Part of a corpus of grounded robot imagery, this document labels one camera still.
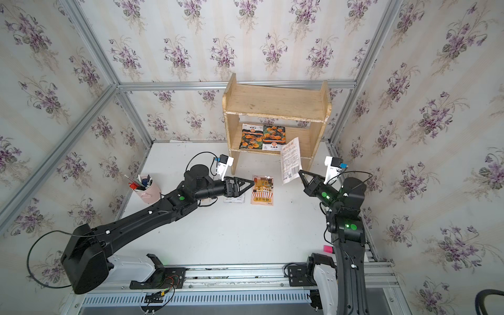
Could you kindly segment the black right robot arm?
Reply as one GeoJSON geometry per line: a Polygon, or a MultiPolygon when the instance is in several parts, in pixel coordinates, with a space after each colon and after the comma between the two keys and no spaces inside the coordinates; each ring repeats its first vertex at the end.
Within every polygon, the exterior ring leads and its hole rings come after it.
{"type": "Polygon", "coordinates": [[[360,209],[367,189],[355,177],[344,179],[340,189],[325,178],[299,171],[304,192],[327,208],[326,230],[331,234],[335,260],[312,255],[308,277],[318,288],[324,314],[369,314],[364,273],[366,235],[360,209]]]}

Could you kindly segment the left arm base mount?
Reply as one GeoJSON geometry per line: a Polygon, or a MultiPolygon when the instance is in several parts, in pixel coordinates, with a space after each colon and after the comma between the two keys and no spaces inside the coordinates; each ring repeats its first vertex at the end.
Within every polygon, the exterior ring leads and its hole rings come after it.
{"type": "Polygon", "coordinates": [[[150,262],[154,264],[153,273],[144,281],[132,280],[130,290],[167,289],[174,286],[175,289],[183,287],[186,271],[185,267],[164,265],[155,254],[148,254],[150,262]]]}

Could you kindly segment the dark marigold seed bag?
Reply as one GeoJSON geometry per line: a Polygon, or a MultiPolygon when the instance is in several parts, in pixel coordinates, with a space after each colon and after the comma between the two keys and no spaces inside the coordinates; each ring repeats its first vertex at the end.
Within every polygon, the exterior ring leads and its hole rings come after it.
{"type": "Polygon", "coordinates": [[[262,150],[264,126],[244,123],[242,125],[239,149],[262,150]]]}

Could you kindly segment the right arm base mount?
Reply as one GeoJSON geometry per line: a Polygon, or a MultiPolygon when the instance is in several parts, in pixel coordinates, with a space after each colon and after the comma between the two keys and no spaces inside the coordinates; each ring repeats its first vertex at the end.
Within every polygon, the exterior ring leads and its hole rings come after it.
{"type": "Polygon", "coordinates": [[[290,262],[283,266],[283,275],[287,278],[290,287],[316,286],[314,279],[316,266],[329,266],[330,271],[336,272],[336,264],[332,257],[312,253],[307,262],[290,262]]]}

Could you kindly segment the small white seed bag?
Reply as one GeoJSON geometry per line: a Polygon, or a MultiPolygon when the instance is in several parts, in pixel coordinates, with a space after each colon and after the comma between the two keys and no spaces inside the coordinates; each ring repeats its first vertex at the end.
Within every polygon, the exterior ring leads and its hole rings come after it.
{"type": "Polygon", "coordinates": [[[224,203],[244,203],[245,202],[245,195],[241,195],[239,197],[226,197],[224,198],[224,203]]]}

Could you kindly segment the wooden two-tier shelf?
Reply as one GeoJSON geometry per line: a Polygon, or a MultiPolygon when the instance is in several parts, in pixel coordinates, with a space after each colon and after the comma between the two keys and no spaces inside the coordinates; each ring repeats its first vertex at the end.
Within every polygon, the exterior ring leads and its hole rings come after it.
{"type": "Polygon", "coordinates": [[[308,122],[307,128],[286,129],[286,140],[299,139],[302,169],[308,171],[332,112],[328,81],[322,82],[319,90],[268,87],[238,83],[232,74],[223,94],[223,114],[229,156],[234,158],[231,173],[235,174],[242,152],[259,154],[259,150],[241,148],[242,116],[265,118],[279,122],[308,122]]]}

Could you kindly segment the pink storefront seed bag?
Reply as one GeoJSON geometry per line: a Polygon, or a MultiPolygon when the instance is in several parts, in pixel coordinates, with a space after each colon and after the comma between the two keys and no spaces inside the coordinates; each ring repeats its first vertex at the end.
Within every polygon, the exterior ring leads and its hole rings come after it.
{"type": "Polygon", "coordinates": [[[256,206],[274,205],[274,178],[270,176],[253,176],[254,187],[251,193],[251,204],[256,206]]]}

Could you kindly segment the orange marigold seed bag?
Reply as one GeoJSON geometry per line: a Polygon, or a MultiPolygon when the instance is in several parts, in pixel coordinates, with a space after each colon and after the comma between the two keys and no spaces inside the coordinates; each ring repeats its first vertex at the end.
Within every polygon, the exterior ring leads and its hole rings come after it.
{"type": "Polygon", "coordinates": [[[263,151],[281,151],[286,145],[286,128],[278,125],[264,125],[262,142],[263,151]]]}

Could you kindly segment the pink pen cup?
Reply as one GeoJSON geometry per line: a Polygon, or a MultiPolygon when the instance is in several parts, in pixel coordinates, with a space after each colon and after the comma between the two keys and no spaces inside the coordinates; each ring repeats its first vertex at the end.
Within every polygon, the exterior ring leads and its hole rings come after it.
{"type": "Polygon", "coordinates": [[[161,200],[162,193],[160,187],[154,182],[151,175],[138,175],[137,178],[128,177],[129,187],[138,197],[147,204],[153,204],[161,200]]]}

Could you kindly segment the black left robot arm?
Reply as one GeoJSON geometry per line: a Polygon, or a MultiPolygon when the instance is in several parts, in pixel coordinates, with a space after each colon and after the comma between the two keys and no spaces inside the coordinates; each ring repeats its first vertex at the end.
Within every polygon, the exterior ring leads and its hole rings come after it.
{"type": "Polygon", "coordinates": [[[165,224],[178,221],[196,210],[207,198],[237,198],[254,187],[254,181],[239,177],[213,180],[209,168],[195,165],[184,173],[184,180],[156,203],[113,223],[91,228],[77,227],[60,262],[77,295],[100,286],[114,268],[108,258],[133,240],[165,224]]]}

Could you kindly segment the white printed seed bag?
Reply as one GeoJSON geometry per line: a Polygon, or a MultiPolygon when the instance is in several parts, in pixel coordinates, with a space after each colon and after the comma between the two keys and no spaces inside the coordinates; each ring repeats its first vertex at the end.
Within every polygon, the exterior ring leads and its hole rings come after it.
{"type": "Polygon", "coordinates": [[[299,178],[299,171],[302,170],[302,165],[301,148],[298,137],[282,147],[280,158],[283,184],[285,185],[299,178]]]}

